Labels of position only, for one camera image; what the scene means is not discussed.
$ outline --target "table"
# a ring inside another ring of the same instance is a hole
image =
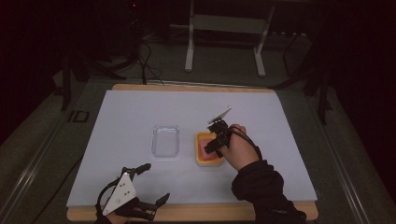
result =
[[[265,76],[264,65],[262,63],[262,47],[264,46],[265,37],[268,34],[268,28],[274,15],[275,6],[271,6],[266,20],[221,17],[194,14],[194,0],[190,0],[190,24],[189,24],[189,45],[186,57],[186,72],[192,71],[192,61],[194,55],[194,30],[212,30],[224,32],[238,32],[247,34],[259,34],[261,36],[258,45],[253,49],[254,59],[257,71],[260,77]]]
[[[188,87],[188,86],[150,86],[115,85],[116,91],[227,91],[227,92],[273,92],[262,89]],[[309,220],[318,217],[315,202],[294,202],[297,209],[306,212]],[[72,206],[67,211],[72,221],[96,220],[94,206]],[[166,204],[157,211],[156,221],[231,221],[254,220],[255,213],[250,203],[200,203]]]

